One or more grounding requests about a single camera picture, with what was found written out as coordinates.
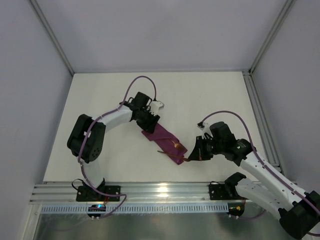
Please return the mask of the purple satin napkin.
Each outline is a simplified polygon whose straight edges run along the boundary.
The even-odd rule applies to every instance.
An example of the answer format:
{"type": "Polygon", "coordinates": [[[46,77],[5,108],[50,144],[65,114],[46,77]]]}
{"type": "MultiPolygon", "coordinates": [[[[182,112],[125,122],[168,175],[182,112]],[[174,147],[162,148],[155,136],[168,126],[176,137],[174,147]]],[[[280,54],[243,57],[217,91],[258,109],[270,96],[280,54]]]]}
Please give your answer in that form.
{"type": "MultiPolygon", "coordinates": [[[[180,140],[173,135],[171,132],[166,130],[163,126],[159,123],[156,124],[154,133],[147,133],[144,130],[141,133],[151,142],[155,142],[160,148],[161,151],[166,152],[168,154],[177,155],[184,157],[184,154],[188,151],[187,148],[180,143],[180,140]],[[179,151],[174,147],[174,144],[171,142],[174,140],[176,143],[179,142],[181,145],[184,146],[184,150],[179,151]]],[[[168,156],[173,162],[177,165],[181,165],[184,161],[175,157],[168,156]]]]}

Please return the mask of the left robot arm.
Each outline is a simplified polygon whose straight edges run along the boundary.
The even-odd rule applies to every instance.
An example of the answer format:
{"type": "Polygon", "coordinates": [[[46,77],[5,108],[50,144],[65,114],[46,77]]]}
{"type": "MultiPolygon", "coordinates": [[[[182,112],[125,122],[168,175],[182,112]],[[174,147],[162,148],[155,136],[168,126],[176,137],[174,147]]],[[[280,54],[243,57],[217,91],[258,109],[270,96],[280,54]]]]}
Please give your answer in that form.
{"type": "Polygon", "coordinates": [[[100,171],[98,157],[102,152],[105,134],[128,122],[135,121],[145,132],[152,134],[160,119],[159,111],[164,104],[152,100],[142,92],[134,98],[120,103],[118,108],[98,116],[97,118],[82,114],[78,117],[67,140],[67,147],[77,157],[84,186],[103,195],[102,186],[105,180],[100,171]]]}

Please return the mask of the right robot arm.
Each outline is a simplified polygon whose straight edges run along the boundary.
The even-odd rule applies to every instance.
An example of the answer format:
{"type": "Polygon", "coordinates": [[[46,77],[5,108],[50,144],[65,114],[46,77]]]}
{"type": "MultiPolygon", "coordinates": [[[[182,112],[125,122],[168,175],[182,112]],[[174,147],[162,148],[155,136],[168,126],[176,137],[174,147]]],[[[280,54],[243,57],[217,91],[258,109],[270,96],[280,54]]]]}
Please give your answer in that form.
{"type": "Polygon", "coordinates": [[[202,121],[197,126],[202,134],[196,137],[194,149],[188,157],[190,161],[208,161],[217,155],[224,156],[261,183],[257,185],[236,172],[224,182],[231,196],[249,199],[262,207],[296,240],[311,234],[320,222],[318,192],[308,192],[287,179],[263,159],[248,140],[237,139],[223,121],[212,125],[202,121]]]}

